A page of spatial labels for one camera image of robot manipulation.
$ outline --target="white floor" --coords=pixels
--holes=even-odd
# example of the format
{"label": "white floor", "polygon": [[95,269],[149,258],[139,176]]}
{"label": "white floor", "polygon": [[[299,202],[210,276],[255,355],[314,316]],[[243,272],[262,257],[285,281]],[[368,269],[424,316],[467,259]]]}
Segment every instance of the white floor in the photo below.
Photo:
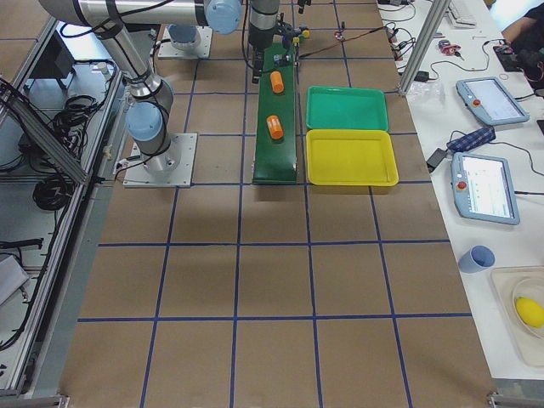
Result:
{"label": "white floor", "polygon": [[523,16],[527,11],[539,4],[542,0],[497,0],[491,7],[491,17],[495,20],[500,30]]}

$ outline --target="screen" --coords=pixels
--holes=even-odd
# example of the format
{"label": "screen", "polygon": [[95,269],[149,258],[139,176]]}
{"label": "screen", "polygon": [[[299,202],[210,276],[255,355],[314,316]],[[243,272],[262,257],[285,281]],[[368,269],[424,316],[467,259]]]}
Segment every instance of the screen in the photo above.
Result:
{"label": "screen", "polygon": [[480,100],[481,106],[491,119],[498,121],[523,116],[494,80],[484,79],[466,82],[466,84],[474,97]]}
{"label": "screen", "polygon": [[511,218],[512,206],[502,161],[463,157],[471,213]]}

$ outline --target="yellow object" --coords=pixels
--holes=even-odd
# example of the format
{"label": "yellow object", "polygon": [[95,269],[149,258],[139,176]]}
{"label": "yellow object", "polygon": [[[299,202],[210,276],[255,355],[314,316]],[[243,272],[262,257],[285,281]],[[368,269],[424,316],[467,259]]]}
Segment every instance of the yellow object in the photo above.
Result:
{"label": "yellow object", "polygon": [[270,74],[270,85],[272,85],[272,91],[275,94],[281,94],[283,92],[283,79],[279,71],[274,71]]}
{"label": "yellow object", "polygon": [[392,186],[399,182],[391,138],[383,130],[310,130],[306,156],[313,184]]}
{"label": "yellow object", "polygon": [[270,137],[272,139],[283,138],[283,128],[281,127],[280,118],[276,115],[270,115],[266,118],[266,124],[269,127]]}
{"label": "yellow object", "polygon": [[516,311],[526,325],[535,328],[544,326],[544,309],[533,299],[518,297],[516,299]]}

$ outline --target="yellow tray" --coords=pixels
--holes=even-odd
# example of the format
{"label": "yellow tray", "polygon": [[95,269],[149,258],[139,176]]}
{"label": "yellow tray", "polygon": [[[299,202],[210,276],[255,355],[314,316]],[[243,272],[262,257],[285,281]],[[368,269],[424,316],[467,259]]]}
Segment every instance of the yellow tray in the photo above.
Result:
{"label": "yellow tray", "polygon": [[313,184],[392,186],[399,182],[391,138],[383,130],[310,130],[306,156]]}

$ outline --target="blue cup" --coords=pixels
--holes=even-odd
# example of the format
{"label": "blue cup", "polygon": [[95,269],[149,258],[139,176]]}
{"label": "blue cup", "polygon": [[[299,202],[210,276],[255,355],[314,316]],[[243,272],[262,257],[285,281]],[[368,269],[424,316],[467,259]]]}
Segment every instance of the blue cup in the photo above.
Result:
{"label": "blue cup", "polygon": [[473,246],[470,251],[459,259],[459,269],[467,274],[488,269],[495,264],[495,255],[483,245]]}

